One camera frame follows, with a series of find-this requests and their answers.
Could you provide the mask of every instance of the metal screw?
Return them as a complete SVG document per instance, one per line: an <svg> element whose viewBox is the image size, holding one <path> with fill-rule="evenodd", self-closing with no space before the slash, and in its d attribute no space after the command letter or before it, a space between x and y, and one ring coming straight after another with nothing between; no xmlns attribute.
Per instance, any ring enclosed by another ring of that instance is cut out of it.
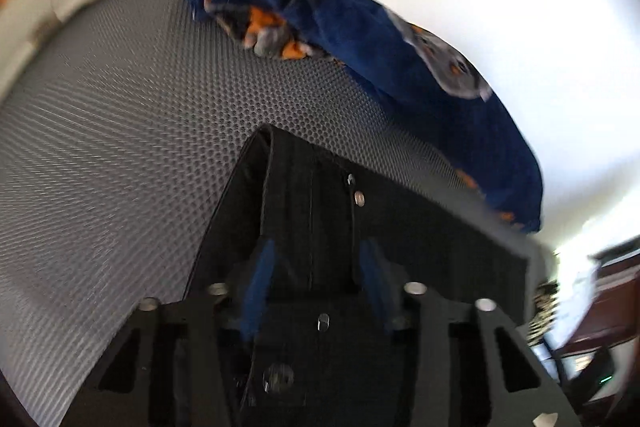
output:
<svg viewBox="0 0 640 427"><path fill-rule="evenodd" d="M321 313L318 315L318 331L324 333L329 329L329 315Z"/></svg>
<svg viewBox="0 0 640 427"><path fill-rule="evenodd" d="M138 309L141 312L152 312L153 310L157 310L159 305L160 302L158 301L158 299L153 297L145 297L144 299L142 299L142 301L140 301L140 304L138 304Z"/></svg>
<svg viewBox="0 0 640 427"><path fill-rule="evenodd" d="M421 282L408 282L404 285L404 291L410 295L424 295L427 292L427 286Z"/></svg>
<svg viewBox="0 0 640 427"><path fill-rule="evenodd" d="M353 199L356 201L357 206L364 206L364 194L360 190L356 190L353 193Z"/></svg>
<svg viewBox="0 0 640 427"><path fill-rule="evenodd" d="M476 308L481 312L492 312L495 310L495 307L495 301L492 301L491 299L478 299L476 301Z"/></svg>
<svg viewBox="0 0 640 427"><path fill-rule="evenodd" d="M226 284L223 282L216 282L207 286L207 293L209 295L222 296L226 295L229 292L229 289L226 287Z"/></svg>
<svg viewBox="0 0 640 427"><path fill-rule="evenodd" d="M265 393L284 393L293 385L293 369L286 363L272 363L262 374Z"/></svg>

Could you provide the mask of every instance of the blue fabric with animal print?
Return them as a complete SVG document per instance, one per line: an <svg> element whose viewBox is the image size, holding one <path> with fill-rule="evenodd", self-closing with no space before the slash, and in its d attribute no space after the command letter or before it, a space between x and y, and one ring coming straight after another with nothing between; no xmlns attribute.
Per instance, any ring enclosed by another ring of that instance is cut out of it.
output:
<svg viewBox="0 0 640 427"><path fill-rule="evenodd" d="M295 36L301 49L321 48L342 61L393 120L436 146L504 219L526 232L540 229L535 156L478 70L436 35L373 0L188 1L194 19L217 18L230 34L230 13L250 19L243 7L276 14L278 31L285 23L292 28L287 38ZM260 29L248 47L270 29Z"/></svg>

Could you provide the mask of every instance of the mesh surface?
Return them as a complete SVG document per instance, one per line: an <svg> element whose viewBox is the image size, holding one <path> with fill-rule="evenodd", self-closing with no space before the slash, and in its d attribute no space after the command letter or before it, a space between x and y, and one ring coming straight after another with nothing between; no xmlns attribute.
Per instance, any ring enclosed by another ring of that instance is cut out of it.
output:
<svg viewBox="0 0 640 427"><path fill-rule="evenodd" d="M183 0L102 0L30 64L0 107L0 368L41 427L140 298L180 298L264 122L445 206L460 183L335 64L255 57Z"/></svg>

